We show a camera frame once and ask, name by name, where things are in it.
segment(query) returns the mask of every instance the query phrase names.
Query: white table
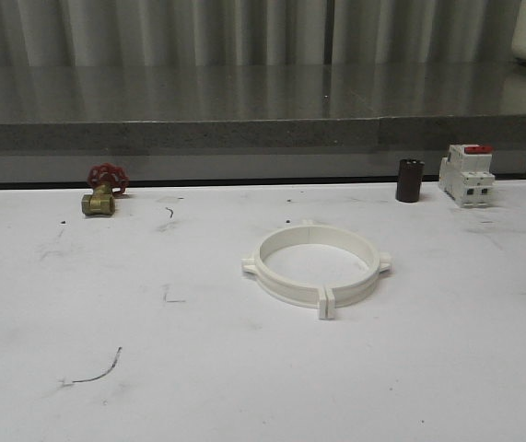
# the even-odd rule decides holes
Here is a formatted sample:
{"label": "white table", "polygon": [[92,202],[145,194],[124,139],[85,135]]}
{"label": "white table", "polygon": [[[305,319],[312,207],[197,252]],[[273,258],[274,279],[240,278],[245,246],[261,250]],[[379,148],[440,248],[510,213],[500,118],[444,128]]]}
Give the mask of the white table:
{"label": "white table", "polygon": [[[0,192],[0,441],[526,440],[526,181],[496,189],[131,188],[111,218]],[[333,321],[240,271],[303,219],[393,258]]]}

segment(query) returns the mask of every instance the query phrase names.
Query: gate valve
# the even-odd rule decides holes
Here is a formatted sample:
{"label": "gate valve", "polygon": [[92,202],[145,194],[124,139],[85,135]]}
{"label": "gate valve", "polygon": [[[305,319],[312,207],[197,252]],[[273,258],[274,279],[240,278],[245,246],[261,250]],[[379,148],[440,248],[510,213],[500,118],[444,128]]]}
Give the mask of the gate valve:
{"label": "gate valve", "polygon": [[105,163],[94,166],[88,173],[88,185],[92,195],[82,197],[82,213],[85,215],[113,215],[115,201],[113,196],[122,195],[130,183],[122,168]]}

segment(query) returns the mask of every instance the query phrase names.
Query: white circuit breaker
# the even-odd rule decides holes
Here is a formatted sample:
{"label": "white circuit breaker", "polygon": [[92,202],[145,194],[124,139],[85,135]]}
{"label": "white circuit breaker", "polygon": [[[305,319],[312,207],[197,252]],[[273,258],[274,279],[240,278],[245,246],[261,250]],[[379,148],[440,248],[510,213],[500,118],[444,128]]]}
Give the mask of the white circuit breaker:
{"label": "white circuit breaker", "polygon": [[450,145],[440,162],[438,186],[459,207],[486,207],[492,196],[492,146]]}

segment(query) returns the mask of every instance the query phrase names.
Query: corrugated metal wall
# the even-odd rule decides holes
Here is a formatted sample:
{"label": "corrugated metal wall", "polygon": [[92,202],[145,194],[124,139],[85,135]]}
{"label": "corrugated metal wall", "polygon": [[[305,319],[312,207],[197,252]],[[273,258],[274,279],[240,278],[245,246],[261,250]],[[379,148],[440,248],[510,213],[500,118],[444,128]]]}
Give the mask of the corrugated metal wall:
{"label": "corrugated metal wall", "polygon": [[520,0],[0,0],[0,66],[509,60]]}

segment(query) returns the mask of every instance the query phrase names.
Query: red handwheel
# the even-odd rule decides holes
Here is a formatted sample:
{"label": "red handwheel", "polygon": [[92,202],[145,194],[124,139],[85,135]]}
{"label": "red handwheel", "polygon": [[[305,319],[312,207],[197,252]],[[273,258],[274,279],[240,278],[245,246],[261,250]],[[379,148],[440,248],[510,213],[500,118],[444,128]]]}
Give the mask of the red handwheel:
{"label": "red handwheel", "polygon": [[87,178],[88,185],[93,189],[103,182],[108,182],[113,189],[119,189],[119,191],[113,192],[114,195],[122,195],[130,183],[130,179],[127,178],[122,168],[113,166],[110,163],[104,163],[94,166],[88,173]]}

